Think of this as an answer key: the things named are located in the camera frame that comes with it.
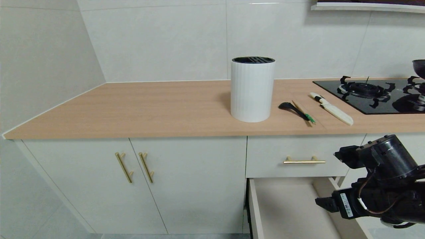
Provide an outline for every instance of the barcode label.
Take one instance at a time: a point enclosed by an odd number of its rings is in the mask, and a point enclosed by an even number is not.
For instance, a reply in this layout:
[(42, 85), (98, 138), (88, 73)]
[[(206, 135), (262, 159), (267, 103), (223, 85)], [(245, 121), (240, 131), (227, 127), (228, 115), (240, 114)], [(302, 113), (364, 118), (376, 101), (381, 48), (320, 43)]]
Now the barcode label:
[(351, 207), (350, 204), (348, 203), (348, 199), (347, 196), (345, 195), (345, 193), (341, 193), (341, 199), (343, 200), (343, 204), (344, 207), (346, 208), (346, 212), (347, 212), (347, 216), (348, 217), (353, 217), (353, 211), (351, 211)]

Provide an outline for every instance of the black pot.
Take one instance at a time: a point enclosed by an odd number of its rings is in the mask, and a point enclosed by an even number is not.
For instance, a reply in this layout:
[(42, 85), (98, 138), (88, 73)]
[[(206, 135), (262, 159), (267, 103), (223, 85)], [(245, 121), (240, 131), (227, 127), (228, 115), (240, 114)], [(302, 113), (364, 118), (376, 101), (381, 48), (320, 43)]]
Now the black pot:
[(425, 79), (425, 60), (414, 60), (413, 69), (420, 78)]

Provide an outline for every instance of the black glass stovetop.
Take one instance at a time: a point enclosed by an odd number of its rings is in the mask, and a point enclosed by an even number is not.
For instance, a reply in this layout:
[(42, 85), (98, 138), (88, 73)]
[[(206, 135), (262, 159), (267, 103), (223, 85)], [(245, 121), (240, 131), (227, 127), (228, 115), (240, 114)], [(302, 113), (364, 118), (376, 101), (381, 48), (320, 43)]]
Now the black glass stovetop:
[(418, 77), (366, 81), (344, 76), (313, 83), (364, 114), (425, 113), (425, 105), (418, 103), (421, 92), (425, 96), (425, 80)]

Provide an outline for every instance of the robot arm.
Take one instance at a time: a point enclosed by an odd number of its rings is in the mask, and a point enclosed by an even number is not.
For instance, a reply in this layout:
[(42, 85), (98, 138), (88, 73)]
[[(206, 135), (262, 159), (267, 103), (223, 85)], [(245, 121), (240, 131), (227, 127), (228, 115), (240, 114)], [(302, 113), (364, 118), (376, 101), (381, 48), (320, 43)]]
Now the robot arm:
[(335, 156), (350, 168), (366, 168), (368, 175), (317, 198), (317, 205), (345, 219), (379, 217), (394, 228), (425, 224), (425, 182), (417, 182), (425, 178), (425, 165), (418, 166), (395, 135), (342, 147)]

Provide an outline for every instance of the kitchen counter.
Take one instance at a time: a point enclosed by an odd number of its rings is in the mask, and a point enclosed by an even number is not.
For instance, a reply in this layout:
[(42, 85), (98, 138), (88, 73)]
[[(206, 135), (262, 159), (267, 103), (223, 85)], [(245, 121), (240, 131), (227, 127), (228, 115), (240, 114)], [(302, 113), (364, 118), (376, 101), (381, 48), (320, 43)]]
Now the kitchen counter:
[[(106, 83), (6, 132), (7, 139), (207, 137), (425, 132), (425, 114), (364, 115), (312, 83), (276, 80), (270, 118), (245, 123), (230, 115), (230, 81)], [(308, 97), (325, 97), (354, 119), (348, 126)], [(309, 127), (278, 109), (296, 99), (317, 121)]]

